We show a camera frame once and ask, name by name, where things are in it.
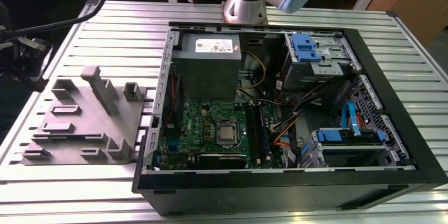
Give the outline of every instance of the circuit board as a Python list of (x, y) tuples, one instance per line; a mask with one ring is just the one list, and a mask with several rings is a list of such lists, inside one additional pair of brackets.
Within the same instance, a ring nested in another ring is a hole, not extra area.
[[(255, 152), (251, 146), (251, 129), (247, 121), (247, 103), (228, 102), (185, 102), (181, 135), (179, 139), (168, 138), (164, 146), (169, 153), (169, 163), (173, 159), (184, 159), (185, 154), (239, 154), (247, 156), (247, 168), (272, 168), (272, 160), (251, 158)], [(275, 122), (275, 107), (271, 104), (256, 106), (263, 111), (257, 120), (264, 120), (265, 131)]]

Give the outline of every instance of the green motherboard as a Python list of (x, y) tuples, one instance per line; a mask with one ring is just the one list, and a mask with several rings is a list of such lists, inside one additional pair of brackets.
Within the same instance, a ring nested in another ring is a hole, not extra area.
[[(257, 110), (259, 114), (256, 116), (248, 115), (247, 113), (251, 114), (253, 110)], [(185, 168), (180, 163), (185, 160), (187, 154), (200, 155), (209, 153), (245, 155), (247, 168), (272, 168), (276, 165), (271, 158), (269, 136), (267, 134), (269, 125), (276, 121), (275, 107), (271, 104), (185, 102), (181, 120), (180, 137), (168, 137), (164, 140), (165, 156), (163, 156), (163, 159), (169, 159), (167, 162), (172, 164), (167, 169)], [(264, 121), (261, 125), (265, 129), (263, 131), (252, 129), (255, 121), (259, 122), (260, 120)], [(264, 135), (255, 136), (256, 133), (253, 131), (261, 131)], [(264, 145), (253, 145), (251, 143), (256, 141), (253, 140), (256, 137), (263, 137)]]

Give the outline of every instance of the power supply label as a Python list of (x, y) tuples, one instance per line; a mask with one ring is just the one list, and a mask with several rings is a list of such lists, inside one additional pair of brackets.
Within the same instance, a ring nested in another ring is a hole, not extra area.
[(197, 39), (196, 52), (233, 53), (231, 39)]

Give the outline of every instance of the metal table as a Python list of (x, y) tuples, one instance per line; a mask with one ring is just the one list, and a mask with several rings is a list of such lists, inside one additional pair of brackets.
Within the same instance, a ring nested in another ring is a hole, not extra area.
[[(93, 3), (88, 3), (81, 15), (92, 9)], [(448, 76), (400, 19), (384, 12), (325, 9), (303, 9), (285, 15), (272, 8), (268, 19), (273, 25), (359, 29), (439, 162), (448, 169)], [(144, 198), (131, 192), (135, 164), (21, 165), (21, 152), (53, 97), (52, 84), (56, 78), (72, 78), (83, 83), (79, 75), (84, 65), (101, 66), (101, 76), (111, 78), (115, 86), (135, 81), (148, 87), (144, 113), (151, 113), (169, 20), (220, 22), (220, 6), (109, 1), (96, 17), (71, 29), (49, 66), (47, 90), (32, 94), (0, 147), (1, 223), (447, 221), (448, 186), (405, 195), (368, 210), (165, 218), (157, 215)], [(149, 125), (149, 119), (151, 115), (143, 116), (141, 126)]]

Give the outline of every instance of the floor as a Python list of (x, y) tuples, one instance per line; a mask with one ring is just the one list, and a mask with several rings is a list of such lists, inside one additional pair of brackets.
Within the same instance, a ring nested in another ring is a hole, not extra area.
[[(12, 22), (19, 27), (31, 27), (51, 22), (75, 18), (87, 0), (0, 0), (9, 9)], [(167, 0), (120, 0), (120, 1), (152, 1), (167, 2)], [(220, 4), (223, 0), (199, 0), (199, 3)], [(311, 0), (307, 7), (319, 7), (320, 0)], [(61, 43), (69, 28), (33, 35), (51, 41), (56, 46)], [(448, 29), (437, 37), (437, 40), (428, 48), (429, 53), (440, 66), (448, 71)], [(0, 143), (8, 133), (21, 108), (28, 100), (31, 91), (16, 81), (11, 80), (0, 72)]]

